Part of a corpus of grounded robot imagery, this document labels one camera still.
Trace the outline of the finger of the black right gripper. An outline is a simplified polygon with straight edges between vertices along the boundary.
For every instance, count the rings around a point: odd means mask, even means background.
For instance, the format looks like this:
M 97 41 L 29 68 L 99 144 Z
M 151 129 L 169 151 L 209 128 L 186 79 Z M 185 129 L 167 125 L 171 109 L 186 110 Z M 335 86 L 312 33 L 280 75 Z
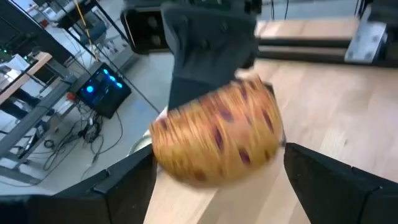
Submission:
M 285 146 L 285 129 L 284 129 L 284 124 L 282 120 L 282 115 L 280 113 L 279 106 L 277 104 L 277 100 L 275 97 L 275 92 L 274 92 L 274 87 L 272 86 L 271 83 L 265 83 L 264 86 L 267 88 L 267 90 L 270 92 L 270 96 L 275 104 L 275 110 L 278 114 L 278 117 L 280 119 L 280 127 L 281 127 L 281 136 L 280 136 L 280 145 Z
M 227 85 L 235 79 L 236 70 L 253 65 L 258 50 L 257 18 L 243 4 L 165 2 L 161 16 L 174 56 L 170 110 Z

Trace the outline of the grey framed wooden table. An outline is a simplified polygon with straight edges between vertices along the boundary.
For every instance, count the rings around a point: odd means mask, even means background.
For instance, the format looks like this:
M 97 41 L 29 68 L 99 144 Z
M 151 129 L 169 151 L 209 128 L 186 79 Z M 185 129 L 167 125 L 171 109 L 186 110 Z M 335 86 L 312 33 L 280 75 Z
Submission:
M 53 74 L 60 78 L 60 83 L 57 84 L 53 90 L 41 100 L 39 105 L 28 113 L 8 134 L 0 140 L 0 159 L 6 158 L 16 162 L 16 165 L 9 169 L 0 166 L 0 176 L 14 179 L 30 185 L 36 185 L 40 179 L 32 177 L 28 174 L 19 171 L 19 166 L 27 161 L 28 156 L 35 150 L 35 148 L 47 137 L 43 134 L 38 139 L 37 143 L 31 146 L 21 155 L 15 155 L 11 149 L 39 122 L 47 111 L 51 109 L 66 93 L 69 91 L 73 83 L 76 81 L 76 76 L 72 75 L 63 65 L 58 63 L 51 54 L 47 52 L 40 52 L 35 56 L 35 62 L 31 64 L 21 75 L 15 79 L 7 88 L 0 93 L 0 103 L 3 103 L 6 98 L 9 98 L 16 89 L 25 84 L 31 76 L 38 72 L 41 68 L 49 67 Z

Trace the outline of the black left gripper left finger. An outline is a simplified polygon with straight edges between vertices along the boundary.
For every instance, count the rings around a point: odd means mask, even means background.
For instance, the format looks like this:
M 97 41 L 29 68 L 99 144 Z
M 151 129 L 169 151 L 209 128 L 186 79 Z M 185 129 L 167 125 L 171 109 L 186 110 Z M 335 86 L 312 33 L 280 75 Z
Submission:
M 0 224 L 143 224 L 156 176 L 148 145 L 55 195 L 0 196 Z

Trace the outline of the black computer tower with lights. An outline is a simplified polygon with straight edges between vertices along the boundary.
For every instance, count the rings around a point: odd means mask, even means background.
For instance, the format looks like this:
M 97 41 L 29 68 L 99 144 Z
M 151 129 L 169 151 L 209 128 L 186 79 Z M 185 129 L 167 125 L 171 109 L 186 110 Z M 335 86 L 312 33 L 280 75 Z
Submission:
M 123 78 L 104 62 L 94 62 L 87 75 L 72 85 L 72 93 L 99 115 L 111 119 L 131 89 Z

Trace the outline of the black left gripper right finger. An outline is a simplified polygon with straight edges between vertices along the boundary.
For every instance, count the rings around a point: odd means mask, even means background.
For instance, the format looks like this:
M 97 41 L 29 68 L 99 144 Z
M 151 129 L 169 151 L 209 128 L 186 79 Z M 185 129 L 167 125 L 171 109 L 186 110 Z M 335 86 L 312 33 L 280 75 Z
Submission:
M 398 183 L 299 144 L 284 168 L 311 224 L 398 224 Z

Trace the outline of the orange patterned candle tin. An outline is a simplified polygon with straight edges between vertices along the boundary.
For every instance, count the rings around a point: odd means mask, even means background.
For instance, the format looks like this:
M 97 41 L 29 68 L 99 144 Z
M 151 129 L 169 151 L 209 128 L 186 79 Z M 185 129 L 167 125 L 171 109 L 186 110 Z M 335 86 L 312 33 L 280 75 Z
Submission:
M 159 165 L 198 188 L 241 180 L 281 148 L 280 119 L 260 77 L 237 79 L 154 121 L 149 132 Z

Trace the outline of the raised wooden shelf black legs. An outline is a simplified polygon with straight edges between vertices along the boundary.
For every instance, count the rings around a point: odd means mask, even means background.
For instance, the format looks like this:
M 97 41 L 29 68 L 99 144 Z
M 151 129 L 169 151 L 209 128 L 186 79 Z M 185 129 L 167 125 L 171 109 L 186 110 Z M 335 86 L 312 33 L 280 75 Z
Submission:
M 240 77 L 273 84 L 287 140 L 398 182 L 398 70 L 257 61 Z M 278 155 L 220 190 L 157 177 L 144 224 L 310 224 Z

